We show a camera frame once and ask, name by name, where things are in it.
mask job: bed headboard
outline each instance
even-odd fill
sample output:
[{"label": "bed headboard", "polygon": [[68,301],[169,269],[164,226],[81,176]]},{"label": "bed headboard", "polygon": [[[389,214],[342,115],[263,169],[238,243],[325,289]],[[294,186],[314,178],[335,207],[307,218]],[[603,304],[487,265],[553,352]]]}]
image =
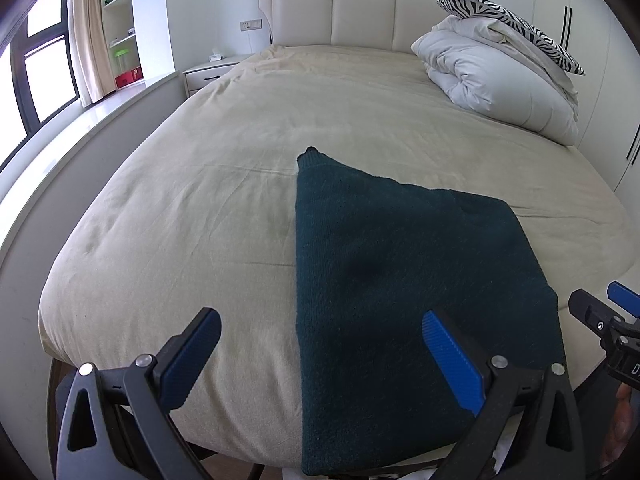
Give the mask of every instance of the bed headboard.
[{"label": "bed headboard", "polygon": [[447,17],[438,0],[258,0],[271,41],[411,53],[412,43]]}]

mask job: red box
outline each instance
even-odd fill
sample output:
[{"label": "red box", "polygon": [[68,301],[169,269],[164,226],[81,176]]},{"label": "red box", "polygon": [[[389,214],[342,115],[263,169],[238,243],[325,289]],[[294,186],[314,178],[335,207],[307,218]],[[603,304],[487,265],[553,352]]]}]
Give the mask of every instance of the red box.
[{"label": "red box", "polygon": [[122,73],[116,77],[116,86],[117,88],[122,88],[128,84],[137,81],[138,79],[142,79],[142,67],[134,68],[133,70],[129,70],[128,72]]}]

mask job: metal screw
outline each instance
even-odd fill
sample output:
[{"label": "metal screw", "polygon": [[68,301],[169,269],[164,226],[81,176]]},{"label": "metal screw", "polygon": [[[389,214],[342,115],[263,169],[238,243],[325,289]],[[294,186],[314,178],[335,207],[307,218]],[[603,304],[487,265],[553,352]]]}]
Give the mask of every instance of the metal screw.
[{"label": "metal screw", "polygon": [[494,355],[491,358],[491,364],[495,367],[495,368],[499,368],[500,370],[502,368],[506,368],[507,365],[509,364],[509,362],[507,361],[506,357],[503,357],[501,355]]},{"label": "metal screw", "polygon": [[94,371],[94,366],[91,363],[84,363],[78,371],[80,375],[89,375]]},{"label": "metal screw", "polygon": [[136,366],[140,368],[144,368],[146,366],[149,366],[151,364],[151,361],[153,360],[154,360],[153,356],[149,354],[139,355],[138,357],[136,357]]},{"label": "metal screw", "polygon": [[564,367],[560,363],[553,363],[551,365],[551,371],[556,375],[564,375]]}]

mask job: beige bedsheet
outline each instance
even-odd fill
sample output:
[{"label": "beige bedsheet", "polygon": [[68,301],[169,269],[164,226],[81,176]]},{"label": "beige bedsheet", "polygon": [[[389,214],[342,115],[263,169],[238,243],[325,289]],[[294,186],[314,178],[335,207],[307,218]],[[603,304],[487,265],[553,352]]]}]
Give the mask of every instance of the beige bedsheet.
[{"label": "beige bedsheet", "polygon": [[201,446],[299,466],[294,200],[307,146],[399,182],[507,201],[558,293],[573,384],[596,367],[602,351],[568,296],[603,298],[615,279],[640,288],[640,251],[595,170],[575,148],[457,108],[417,57],[333,46],[249,58],[126,160],[50,272],[46,351],[128,365],[213,306],[222,339],[174,421]]}]

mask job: person's hand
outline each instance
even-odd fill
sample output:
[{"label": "person's hand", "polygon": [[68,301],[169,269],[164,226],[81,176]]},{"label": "person's hand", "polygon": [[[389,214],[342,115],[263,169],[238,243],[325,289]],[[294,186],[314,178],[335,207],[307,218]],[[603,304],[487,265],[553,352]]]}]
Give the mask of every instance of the person's hand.
[{"label": "person's hand", "polygon": [[616,394],[618,403],[609,427],[609,433],[604,439],[604,448],[600,457],[600,465],[605,467],[617,460],[631,438],[634,423],[634,412],[631,408],[631,386],[620,384]]}]

